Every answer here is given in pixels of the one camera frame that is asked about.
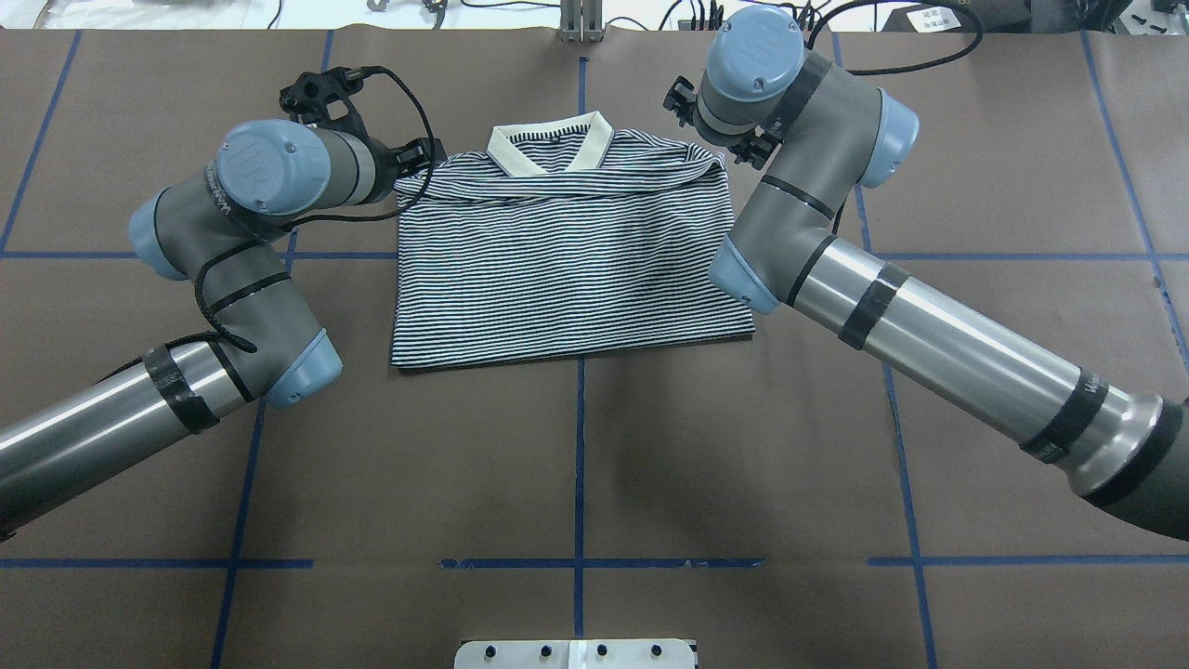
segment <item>ur logo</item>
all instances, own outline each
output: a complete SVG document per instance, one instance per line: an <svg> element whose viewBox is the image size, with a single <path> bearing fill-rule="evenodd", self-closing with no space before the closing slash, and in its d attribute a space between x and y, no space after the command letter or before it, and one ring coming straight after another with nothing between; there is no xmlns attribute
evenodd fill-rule
<svg viewBox="0 0 1189 669"><path fill-rule="evenodd" d="M272 179L273 160L266 146L259 141L249 141L237 146L227 156L234 176L251 183L266 183Z"/></svg>

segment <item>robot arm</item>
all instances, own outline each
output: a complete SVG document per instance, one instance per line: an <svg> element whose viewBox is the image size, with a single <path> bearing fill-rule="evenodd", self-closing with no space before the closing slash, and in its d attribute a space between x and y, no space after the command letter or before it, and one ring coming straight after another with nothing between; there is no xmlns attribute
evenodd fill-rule
<svg viewBox="0 0 1189 669"><path fill-rule="evenodd" d="M788 15L760 6L723 25L697 93L679 78L665 106L757 169L784 144L715 257L715 284L761 313L805 313L1063 469L1090 504L1189 539L1179 403L1115 389L826 229L855 183L881 184L908 153L907 107L806 52Z"/></svg>
<svg viewBox="0 0 1189 669"><path fill-rule="evenodd" d="M303 74L281 91L292 120L235 127L205 170L132 215L138 257L193 280L215 332L0 431L0 541L245 404L287 408L338 378L339 355L270 242L302 213L378 201L443 154L432 134L397 150L367 135L350 95L377 71ZM347 114L333 119L336 101Z"/></svg>

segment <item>navy and white stripes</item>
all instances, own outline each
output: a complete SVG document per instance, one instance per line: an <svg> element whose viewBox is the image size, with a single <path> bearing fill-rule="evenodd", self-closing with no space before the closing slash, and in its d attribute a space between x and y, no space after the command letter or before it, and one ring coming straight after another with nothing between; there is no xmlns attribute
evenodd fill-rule
<svg viewBox="0 0 1189 669"><path fill-rule="evenodd" d="M545 173L509 176L480 151L434 170L427 196L400 221L394 366L531 360L754 329L750 310L706 276L732 221L722 156L624 130L597 166L562 171L589 127L508 137ZM396 189L407 197L420 183L413 176Z"/></svg>

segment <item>silver metal tube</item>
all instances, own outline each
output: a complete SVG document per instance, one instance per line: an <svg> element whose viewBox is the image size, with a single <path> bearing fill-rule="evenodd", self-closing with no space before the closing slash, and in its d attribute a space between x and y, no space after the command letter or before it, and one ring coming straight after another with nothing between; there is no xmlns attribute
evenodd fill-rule
<svg viewBox="0 0 1189 669"><path fill-rule="evenodd" d="M216 417L244 405L209 345L171 354ZM144 365L0 433L0 537L189 434Z"/></svg>
<svg viewBox="0 0 1189 669"><path fill-rule="evenodd" d="M817 245L825 231L803 235ZM806 274L793 305L841 332L887 263L836 239ZM907 277L866 333L862 351L887 362L1018 443L1040 435L1083 371L936 288ZM1052 463L1087 496L1132 459L1160 415L1157 396L1108 387L1084 433Z"/></svg>

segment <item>black cord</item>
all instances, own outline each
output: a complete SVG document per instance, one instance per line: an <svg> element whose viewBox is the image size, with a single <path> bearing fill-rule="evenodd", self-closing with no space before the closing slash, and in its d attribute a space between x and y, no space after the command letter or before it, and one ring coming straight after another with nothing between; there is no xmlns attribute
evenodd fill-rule
<svg viewBox="0 0 1189 669"><path fill-rule="evenodd" d="M535 2L533 0L510 0L509 2L492 2L490 5L476 5L470 0L461 0L464 7L474 7L476 10L491 10L493 7L508 7L511 5L530 5L533 7L555 7L561 8L561 5L553 5L551 2Z"/></svg>
<svg viewBox="0 0 1189 669"><path fill-rule="evenodd" d="M366 67L366 68L363 68L363 70L365 71L364 78L367 78L372 74L383 74L384 76L391 78L394 82L396 82L397 86L401 87L401 90L404 91L404 94L409 97L409 101L413 102L413 106L416 107L417 115L421 116L421 125L422 125L422 127L426 128L426 137L429 138L429 150L433 151L434 150L434 130L432 127L429 127L429 116L426 115L426 108L421 106L421 101L417 100L417 96L413 94L413 90L410 90L409 87L405 86L405 83L403 81L401 81L401 77L396 76L396 72L394 72L392 70L390 70L390 69L388 69L385 67L379 67L379 65ZM398 206L398 207L396 207L395 209L392 209L390 212L382 213L382 214L375 214L375 215L312 214L312 215L298 217L296 220L290 221L289 225L287 225L284 227L284 229L292 229L292 228L297 227L298 225L304 225L304 223L310 222L313 220L341 220L341 221L347 221L347 222L373 222L373 221L379 221L379 220L388 220L390 217L396 217L396 216L403 214L404 212L409 210L410 208L413 208L413 206L416 204L421 200L422 196L424 196L426 190L429 189L429 179L434 175L434 158L436 156L429 156L429 165L426 166L426 179L421 182L421 188L419 188L417 191L413 195L413 198L409 200L408 202L405 202L403 206Z"/></svg>
<svg viewBox="0 0 1189 669"><path fill-rule="evenodd" d="M196 334L187 334L185 337L178 337L172 342L166 342L162 345L162 347L164 347L165 351L170 351L170 349L176 349L178 347L184 347L185 345L194 345L196 342L218 342L220 340L222 340L222 334L218 332L199 332ZM121 365L120 367L115 368L114 372L100 379L95 384L102 384L103 381L107 381L108 379L115 377L117 374L124 371L132 370L133 367L140 365L141 362L144 362L144 356L137 356L130 360L128 362Z"/></svg>
<svg viewBox="0 0 1189 669"><path fill-rule="evenodd" d="M847 201L845 200L843 200L842 203L838 204L838 210L833 214L833 227L830 228L830 234L837 234L838 233L838 225L842 222L842 209L845 206L847 206Z"/></svg>
<svg viewBox="0 0 1189 669"><path fill-rule="evenodd" d="M817 42L818 34L822 33L822 29L824 29L826 24L829 24L838 14L848 10L854 10L856 7L867 7L869 5L879 5L886 1L887 0L851 0L850 2L839 5L838 7L831 10L817 25L813 26L813 30L810 31L810 38L809 42L806 43L806 46L809 49L813 49L813 44ZM969 7L964 5L958 5L957 2L952 2L950 0L927 0L925 2L921 2L921 5L929 5L931 7L945 7L970 19L971 23L974 23L975 27L974 40L970 42L970 44L967 44L965 48L963 48L961 51L950 53L949 56L945 56L943 58L926 61L924 63L917 63L914 65L902 65L898 68L881 68L875 70L847 70L847 71L849 71L855 76L873 76L880 74L904 74L910 71L919 71L929 68L936 68L937 65L944 65L945 63L952 63L954 61L957 61L958 58L962 58L970 51L977 49L979 44L982 43L982 37L984 33L982 27L982 21L979 20L979 14L974 13Z"/></svg>
<svg viewBox="0 0 1189 669"><path fill-rule="evenodd" d="M631 23L634 23L634 24L638 25L638 26L640 26L641 29L643 29L643 30L648 30L648 26L646 26L644 24L642 24L642 23L637 21L636 19L634 19L634 18L631 18L631 17L615 17L614 19L609 19L609 20L606 21L606 25L611 25L611 24L614 24L615 21L631 21Z"/></svg>
<svg viewBox="0 0 1189 669"><path fill-rule="evenodd" d="M673 10L677 10L677 6L680 5L681 2L685 2L685 0L673 0L673 4L669 5L669 8L665 11L665 15L661 18L661 25L656 26L656 30L665 30L665 21L668 20L669 14L672 14Z"/></svg>
<svg viewBox="0 0 1189 669"><path fill-rule="evenodd" d="M269 21L269 27L264 30L272 30L277 25L277 19L281 18L281 10L285 7L285 0L277 0L277 13L272 15L272 20Z"/></svg>

